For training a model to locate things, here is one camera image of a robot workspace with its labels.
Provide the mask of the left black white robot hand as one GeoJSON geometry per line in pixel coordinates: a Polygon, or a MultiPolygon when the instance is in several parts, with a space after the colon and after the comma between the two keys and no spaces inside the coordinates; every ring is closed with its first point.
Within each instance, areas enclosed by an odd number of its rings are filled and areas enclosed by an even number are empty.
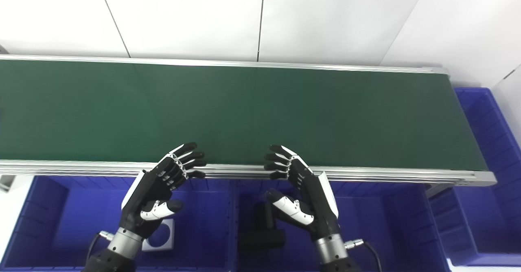
{"type": "Polygon", "coordinates": [[[197,143],[184,143],[166,153],[150,170],[142,170],[122,202],[119,231],[149,238],[164,218],[180,211],[184,204],[172,200],[174,190],[192,178],[205,178],[197,167],[206,166],[197,143]]]}

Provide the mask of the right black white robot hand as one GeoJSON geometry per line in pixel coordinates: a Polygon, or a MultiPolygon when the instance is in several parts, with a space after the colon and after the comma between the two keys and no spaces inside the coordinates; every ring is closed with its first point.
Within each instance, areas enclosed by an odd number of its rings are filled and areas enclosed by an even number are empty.
{"type": "Polygon", "coordinates": [[[276,189],[266,191],[265,198],[278,210],[279,220],[307,231],[313,242],[339,236],[339,211],[327,174],[315,174],[300,155],[283,145],[270,145],[269,149],[264,165],[269,178],[285,179],[300,194],[292,198],[276,189]]]}

